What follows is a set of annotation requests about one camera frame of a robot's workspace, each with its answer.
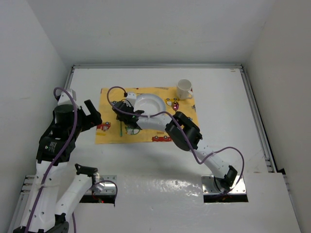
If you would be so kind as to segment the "yellow car print placemat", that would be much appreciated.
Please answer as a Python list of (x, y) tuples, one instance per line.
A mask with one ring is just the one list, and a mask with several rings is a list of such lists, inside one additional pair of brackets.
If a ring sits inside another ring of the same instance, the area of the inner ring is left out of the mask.
[[(124, 103), (134, 112), (143, 111), (143, 117), (138, 118), (136, 126), (117, 119), (117, 113), (112, 108), (117, 102)], [(103, 88), (99, 103), (103, 122), (97, 126), (95, 143), (171, 142), (165, 128), (177, 111), (198, 124), (195, 100), (181, 100), (177, 96), (176, 87), (135, 87), (125, 90)]]

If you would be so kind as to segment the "white round plate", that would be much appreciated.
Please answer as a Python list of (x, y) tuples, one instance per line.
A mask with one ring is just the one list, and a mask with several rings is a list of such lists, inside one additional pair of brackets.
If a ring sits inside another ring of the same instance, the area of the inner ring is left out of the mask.
[(155, 94), (141, 94), (136, 98), (134, 111), (143, 111), (145, 115), (155, 115), (166, 111), (166, 105), (164, 100)]

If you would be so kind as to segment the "iridescent metal spoon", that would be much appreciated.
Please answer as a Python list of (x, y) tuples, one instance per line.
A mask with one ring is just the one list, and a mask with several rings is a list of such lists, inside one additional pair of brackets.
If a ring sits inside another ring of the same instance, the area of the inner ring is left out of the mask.
[(179, 103), (177, 101), (172, 102), (172, 109), (176, 112), (179, 109)]

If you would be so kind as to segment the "white mug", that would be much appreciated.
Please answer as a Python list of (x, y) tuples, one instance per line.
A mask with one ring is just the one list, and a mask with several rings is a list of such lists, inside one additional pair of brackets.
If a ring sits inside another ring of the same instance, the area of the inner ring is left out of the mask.
[(176, 94), (180, 100), (193, 98), (192, 84), (187, 79), (181, 79), (176, 85)]

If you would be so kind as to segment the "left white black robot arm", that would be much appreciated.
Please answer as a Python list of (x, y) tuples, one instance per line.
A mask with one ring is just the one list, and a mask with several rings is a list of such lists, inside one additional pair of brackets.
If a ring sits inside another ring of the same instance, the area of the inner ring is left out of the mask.
[(36, 174), (20, 225), (13, 230), (15, 233), (68, 232), (75, 207), (95, 184), (98, 169), (75, 164), (74, 180), (58, 198), (60, 183), (79, 134), (102, 123), (101, 114), (91, 100), (84, 103), (89, 115), (72, 101), (60, 101), (53, 110), (52, 122), (39, 140)]

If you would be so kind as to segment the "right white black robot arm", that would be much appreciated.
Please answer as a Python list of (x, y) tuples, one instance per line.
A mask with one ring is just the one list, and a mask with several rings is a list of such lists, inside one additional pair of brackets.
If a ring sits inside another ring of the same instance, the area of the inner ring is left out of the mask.
[(126, 101), (121, 100), (111, 105), (117, 120), (139, 130), (165, 132), (174, 144), (183, 151), (193, 154), (196, 162), (206, 165), (214, 175), (216, 186), (227, 193), (237, 177), (237, 170), (221, 159), (203, 140), (199, 127), (182, 112), (174, 115), (162, 111), (147, 116), (143, 110), (134, 110)]

